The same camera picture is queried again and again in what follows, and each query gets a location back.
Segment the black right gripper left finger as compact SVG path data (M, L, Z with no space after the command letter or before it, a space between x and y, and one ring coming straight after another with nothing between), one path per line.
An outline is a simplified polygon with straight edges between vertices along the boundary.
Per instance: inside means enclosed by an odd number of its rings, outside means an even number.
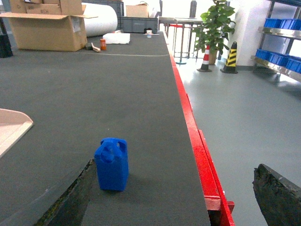
M36 226L79 226L87 209L96 163L89 160L80 175L35 223Z

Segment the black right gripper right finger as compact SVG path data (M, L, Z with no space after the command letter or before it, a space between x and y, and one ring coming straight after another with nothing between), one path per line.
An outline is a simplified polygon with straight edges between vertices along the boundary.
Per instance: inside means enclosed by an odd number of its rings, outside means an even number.
M269 226L301 224L301 188L265 164L254 169L253 191Z

